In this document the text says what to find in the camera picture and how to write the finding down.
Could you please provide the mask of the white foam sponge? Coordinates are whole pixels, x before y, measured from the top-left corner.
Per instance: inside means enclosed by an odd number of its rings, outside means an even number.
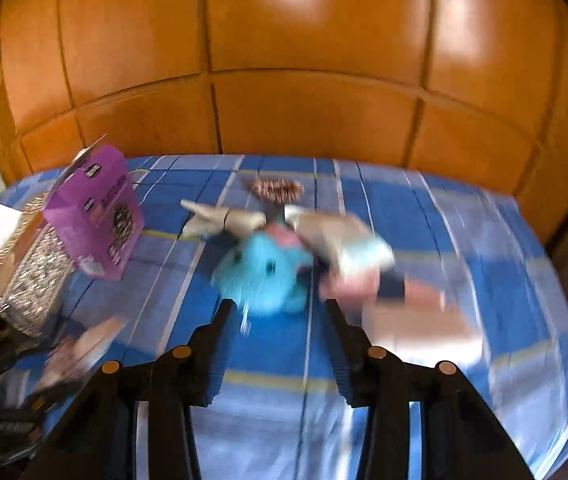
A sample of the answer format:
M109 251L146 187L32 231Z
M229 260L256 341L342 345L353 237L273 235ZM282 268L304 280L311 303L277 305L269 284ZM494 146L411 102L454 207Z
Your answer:
M482 332L459 310L421 310L395 300L365 304L362 328L369 341L404 362L434 367L451 361L468 368L482 360Z

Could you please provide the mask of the pink knitted hat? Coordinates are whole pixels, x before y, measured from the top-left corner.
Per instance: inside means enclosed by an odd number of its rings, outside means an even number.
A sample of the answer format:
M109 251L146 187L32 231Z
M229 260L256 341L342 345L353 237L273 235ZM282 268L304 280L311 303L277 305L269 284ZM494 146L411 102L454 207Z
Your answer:
M335 300L342 310L361 310L368 302L379 298L399 301L411 308L444 310L446 294L428 283L408 278L395 271L371 268L357 274L343 275L337 270L326 271L319 284L319 297Z

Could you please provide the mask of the blue plush toy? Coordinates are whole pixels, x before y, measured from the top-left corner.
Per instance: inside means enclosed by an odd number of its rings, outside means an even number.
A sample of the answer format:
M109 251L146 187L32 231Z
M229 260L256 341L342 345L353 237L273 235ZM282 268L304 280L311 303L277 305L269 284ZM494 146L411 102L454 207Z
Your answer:
M298 273L312 263L305 248L284 247L259 232L241 240L222 258L211 283L243 315L294 314L305 310L308 299L308 286L298 280Z

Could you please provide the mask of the cream cloth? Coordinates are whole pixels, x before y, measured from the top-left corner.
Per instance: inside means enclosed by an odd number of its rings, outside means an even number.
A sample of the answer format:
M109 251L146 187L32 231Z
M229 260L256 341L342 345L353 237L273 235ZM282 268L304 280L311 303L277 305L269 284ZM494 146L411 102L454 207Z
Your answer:
M244 238L267 225L267 216L261 211L213 207L190 200L181 200L181 206L192 214L182 231L185 237L208 238L227 232Z

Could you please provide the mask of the leopard print scrunchie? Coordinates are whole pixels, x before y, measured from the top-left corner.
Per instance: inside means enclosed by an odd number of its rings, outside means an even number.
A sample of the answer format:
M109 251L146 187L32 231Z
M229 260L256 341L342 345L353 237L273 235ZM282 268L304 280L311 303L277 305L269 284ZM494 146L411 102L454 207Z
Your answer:
M294 204L305 195L303 184L282 178L256 178L250 192L259 200L278 205Z

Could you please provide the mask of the blue plaid bed cover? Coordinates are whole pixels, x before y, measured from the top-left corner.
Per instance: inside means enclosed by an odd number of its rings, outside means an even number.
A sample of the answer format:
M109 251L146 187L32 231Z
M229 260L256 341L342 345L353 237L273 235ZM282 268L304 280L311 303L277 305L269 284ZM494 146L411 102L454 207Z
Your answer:
M342 160L165 155L128 161L146 232L122 280L72 280L73 325L126 313L131 327L110 358L140 364L184 342L217 298L208 283L231 242L183 240L179 200L248 210L256 176L293 176L302 203L346 210L384 237L392 271L441 288L482 332L484 354L464 372L502 422L534 478L568 451L568 304L554 267L512 198L397 168ZM351 479L365 414L335 392L319 303L260 318L238 339L229 383L194 415L208 479Z

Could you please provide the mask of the silver ornate tissue box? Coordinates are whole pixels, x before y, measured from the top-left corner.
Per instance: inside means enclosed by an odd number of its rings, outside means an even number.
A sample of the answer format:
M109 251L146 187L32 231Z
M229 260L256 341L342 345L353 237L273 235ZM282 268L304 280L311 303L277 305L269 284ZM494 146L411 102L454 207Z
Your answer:
M43 216L47 194L29 200L0 245L0 318L18 332L44 338L74 265Z

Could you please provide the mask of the face mask packet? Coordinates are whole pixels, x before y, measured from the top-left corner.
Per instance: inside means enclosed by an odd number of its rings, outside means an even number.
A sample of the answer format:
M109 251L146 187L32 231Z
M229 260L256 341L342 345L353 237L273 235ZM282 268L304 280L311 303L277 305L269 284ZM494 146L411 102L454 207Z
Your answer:
M395 255L386 240L354 214L286 205L284 218L301 240L341 275L386 270L395 264Z

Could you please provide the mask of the purple cardboard box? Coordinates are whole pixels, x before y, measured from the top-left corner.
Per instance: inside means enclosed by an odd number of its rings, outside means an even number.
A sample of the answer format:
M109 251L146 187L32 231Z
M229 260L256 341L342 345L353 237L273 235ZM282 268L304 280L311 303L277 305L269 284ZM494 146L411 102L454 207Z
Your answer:
M123 154L96 141L75 156L48 192L43 216L90 278L122 278L145 221Z

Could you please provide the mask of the orange wooden wardrobe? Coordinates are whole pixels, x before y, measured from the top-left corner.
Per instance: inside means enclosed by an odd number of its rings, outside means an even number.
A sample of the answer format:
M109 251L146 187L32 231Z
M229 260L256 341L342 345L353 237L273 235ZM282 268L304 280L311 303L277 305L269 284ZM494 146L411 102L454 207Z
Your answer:
M400 166L568 248L563 0L0 0L0 174L126 156Z

